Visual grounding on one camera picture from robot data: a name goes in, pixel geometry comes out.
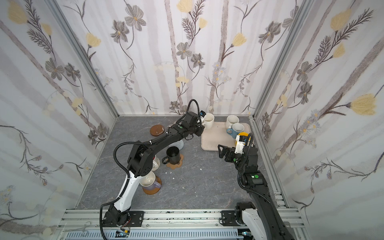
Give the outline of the grey round felt coaster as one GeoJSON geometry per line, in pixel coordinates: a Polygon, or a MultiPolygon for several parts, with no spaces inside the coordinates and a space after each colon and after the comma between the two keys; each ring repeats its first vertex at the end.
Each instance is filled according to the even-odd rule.
{"type": "Polygon", "coordinates": [[[179,150],[181,150],[181,149],[184,147],[184,141],[183,141],[183,140],[177,141],[177,142],[175,143],[175,146],[176,146],[179,150]]]}

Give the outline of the black mug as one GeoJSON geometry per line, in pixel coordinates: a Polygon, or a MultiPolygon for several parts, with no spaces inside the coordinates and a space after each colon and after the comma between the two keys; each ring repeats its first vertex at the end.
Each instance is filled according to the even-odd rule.
{"type": "Polygon", "coordinates": [[[166,150],[166,156],[162,159],[164,165],[171,164],[177,165],[181,160],[180,150],[176,146],[169,147],[166,150]]]}

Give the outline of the dark brown round coaster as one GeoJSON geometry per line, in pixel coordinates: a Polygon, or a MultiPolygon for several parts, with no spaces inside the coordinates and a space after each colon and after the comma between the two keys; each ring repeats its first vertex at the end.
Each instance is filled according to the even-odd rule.
{"type": "Polygon", "coordinates": [[[164,126],[160,124],[154,125],[150,128],[150,134],[155,137],[162,135],[164,132],[165,132],[164,126]]]}

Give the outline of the brown paw print coaster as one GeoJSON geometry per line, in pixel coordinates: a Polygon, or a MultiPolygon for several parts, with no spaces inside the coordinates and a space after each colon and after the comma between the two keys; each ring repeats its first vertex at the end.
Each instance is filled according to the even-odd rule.
{"type": "Polygon", "coordinates": [[[167,166],[168,168],[172,169],[172,170],[174,170],[174,169],[176,169],[176,168],[180,168],[180,167],[182,166],[182,164],[183,164],[183,160],[184,160],[184,155],[181,154],[181,155],[180,155],[180,161],[179,161],[179,163],[177,163],[176,165],[173,165],[173,164],[171,164],[171,163],[167,163],[166,166],[167,166]]]}

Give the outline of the white mug red inside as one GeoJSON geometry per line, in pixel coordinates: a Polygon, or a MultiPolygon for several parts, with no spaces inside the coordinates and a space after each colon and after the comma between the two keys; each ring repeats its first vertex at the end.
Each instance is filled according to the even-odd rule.
{"type": "Polygon", "coordinates": [[[154,156],[152,172],[155,172],[161,165],[161,161],[157,156],[154,156]]]}

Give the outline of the lavender mug white inside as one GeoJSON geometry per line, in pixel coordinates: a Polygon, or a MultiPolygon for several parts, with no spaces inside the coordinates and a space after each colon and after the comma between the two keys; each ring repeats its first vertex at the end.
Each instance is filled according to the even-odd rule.
{"type": "Polygon", "coordinates": [[[162,185],[157,181],[155,173],[152,171],[141,179],[140,185],[146,191],[159,190],[162,187],[162,185]]]}

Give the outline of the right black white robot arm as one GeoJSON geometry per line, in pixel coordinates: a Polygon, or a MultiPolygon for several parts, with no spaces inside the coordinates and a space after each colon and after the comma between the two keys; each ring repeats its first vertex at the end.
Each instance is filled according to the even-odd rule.
{"type": "Polygon", "coordinates": [[[268,183],[258,166],[258,149],[235,148],[218,145],[219,158],[235,165],[239,187],[246,191],[252,202],[238,203],[235,208],[236,222],[246,226],[255,240],[293,240],[295,237],[283,222],[270,195],[268,183]]]}

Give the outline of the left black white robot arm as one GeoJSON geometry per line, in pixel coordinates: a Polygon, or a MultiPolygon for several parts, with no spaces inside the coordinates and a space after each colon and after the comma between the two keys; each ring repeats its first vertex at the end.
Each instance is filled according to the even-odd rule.
{"type": "Polygon", "coordinates": [[[187,105],[186,112],[173,125],[169,126],[165,133],[146,142],[123,142],[115,147],[114,161],[126,173],[126,179],[116,199],[100,206],[99,227],[104,240],[107,239],[104,226],[121,227],[132,219],[130,209],[133,197],[140,180],[151,172],[155,155],[189,135],[200,137],[204,128],[199,104],[195,99],[192,99],[187,105]],[[124,166],[117,158],[117,151],[126,145],[133,147],[127,164],[124,166]]]}

